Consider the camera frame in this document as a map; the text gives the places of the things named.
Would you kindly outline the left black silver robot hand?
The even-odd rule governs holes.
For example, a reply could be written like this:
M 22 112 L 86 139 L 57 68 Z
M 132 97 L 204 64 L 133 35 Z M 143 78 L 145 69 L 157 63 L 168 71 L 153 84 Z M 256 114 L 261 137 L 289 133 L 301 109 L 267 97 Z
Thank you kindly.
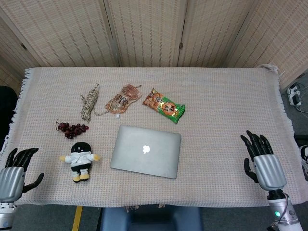
M 25 185 L 26 171 L 38 148 L 18 151 L 13 149 L 8 155 L 5 167 L 0 171 L 0 201 L 12 203 L 19 200 L 22 194 L 36 188 L 42 182 L 44 173 L 31 184 Z

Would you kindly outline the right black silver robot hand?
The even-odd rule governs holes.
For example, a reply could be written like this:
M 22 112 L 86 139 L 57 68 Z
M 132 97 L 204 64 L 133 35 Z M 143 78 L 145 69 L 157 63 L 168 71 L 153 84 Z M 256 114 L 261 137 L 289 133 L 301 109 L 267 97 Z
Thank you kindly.
M 281 163 L 274 154 L 271 144 L 263 135 L 247 130 L 247 137 L 241 135 L 249 157 L 244 159 L 245 174 L 266 191 L 283 189 L 287 184 Z

